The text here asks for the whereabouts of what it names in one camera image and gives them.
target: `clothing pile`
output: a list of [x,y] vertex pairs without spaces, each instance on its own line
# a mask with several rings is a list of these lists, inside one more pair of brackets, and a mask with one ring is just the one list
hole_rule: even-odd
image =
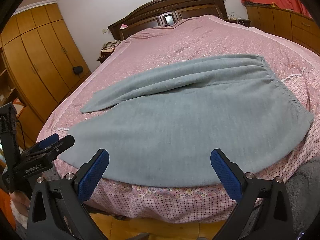
[[100,51],[100,57],[103,58],[105,56],[110,56],[111,53],[115,50],[116,46],[120,44],[120,40],[109,41],[105,43]]

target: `black cable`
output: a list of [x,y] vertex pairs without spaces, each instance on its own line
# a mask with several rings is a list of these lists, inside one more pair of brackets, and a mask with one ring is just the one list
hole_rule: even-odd
[[23,138],[24,150],[26,150],[26,141],[24,140],[24,135],[23,135],[23,130],[22,130],[22,124],[21,124],[21,122],[20,122],[18,119],[17,119],[17,122],[20,124],[21,133],[22,133],[22,138]]

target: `wooden floor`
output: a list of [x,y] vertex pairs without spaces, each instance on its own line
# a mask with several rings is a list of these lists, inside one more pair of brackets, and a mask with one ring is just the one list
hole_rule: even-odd
[[119,221],[102,214],[91,214],[91,217],[109,240],[125,240],[140,233],[150,233],[149,240],[196,240],[198,237],[212,239],[224,223],[169,224],[149,218]]

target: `blue gripper pad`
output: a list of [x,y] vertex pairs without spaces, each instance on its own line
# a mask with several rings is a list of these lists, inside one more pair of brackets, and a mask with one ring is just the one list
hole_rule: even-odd
[[210,161],[212,168],[217,173],[229,197],[239,202],[242,198],[241,183],[239,180],[216,150],[211,152]]
[[108,165],[109,153],[103,150],[78,184],[78,200],[80,202],[90,199]]
[[54,133],[53,135],[39,142],[39,149],[46,149],[47,147],[56,143],[57,141],[59,141],[59,135]]

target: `wooden wardrobe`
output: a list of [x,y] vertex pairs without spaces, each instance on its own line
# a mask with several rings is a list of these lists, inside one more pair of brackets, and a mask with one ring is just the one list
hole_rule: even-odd
[[[12,16],[0,37],[0,106],[16,98],[26,105],[19,121],[28,147],[52,111],[91,72],[56,3]],[[84,69],[79,75],[73,73],[76,66]],[[19,125],[17,129],[21,146]]]
[[251,27],[294,41],[320,55],[320,29],[313,19],[280,8],[247,6]]

